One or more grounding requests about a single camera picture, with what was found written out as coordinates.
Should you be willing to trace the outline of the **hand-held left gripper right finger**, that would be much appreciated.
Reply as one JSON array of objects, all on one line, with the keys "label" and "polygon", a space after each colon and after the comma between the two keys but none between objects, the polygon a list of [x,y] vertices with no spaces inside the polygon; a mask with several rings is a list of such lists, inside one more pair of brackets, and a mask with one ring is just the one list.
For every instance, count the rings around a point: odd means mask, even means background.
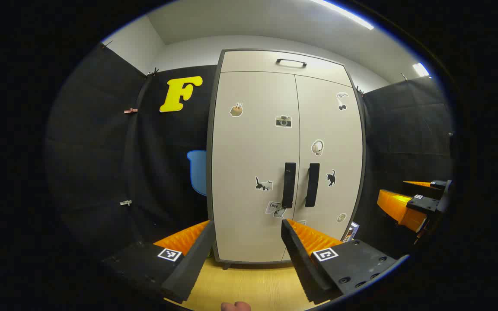
[{"label": "hand-held left gripper right finger", "polygon": [[393,258],[353,239],[343,242],[289,219],[282,220],[281,238],[308,301],[341,302],[389,276],[409,255]]}]

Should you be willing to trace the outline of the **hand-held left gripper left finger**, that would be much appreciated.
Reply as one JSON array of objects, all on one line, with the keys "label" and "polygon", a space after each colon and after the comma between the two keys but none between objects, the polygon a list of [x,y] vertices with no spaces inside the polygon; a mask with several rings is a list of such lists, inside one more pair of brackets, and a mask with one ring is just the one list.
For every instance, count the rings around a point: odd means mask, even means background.
[{"label": "hand-held left gripper left finger", "polygon": [[211,220],[152,244],[133,244],[102,260],[105,267],[145,295],[176,303],[188,299],[215,240]]}]

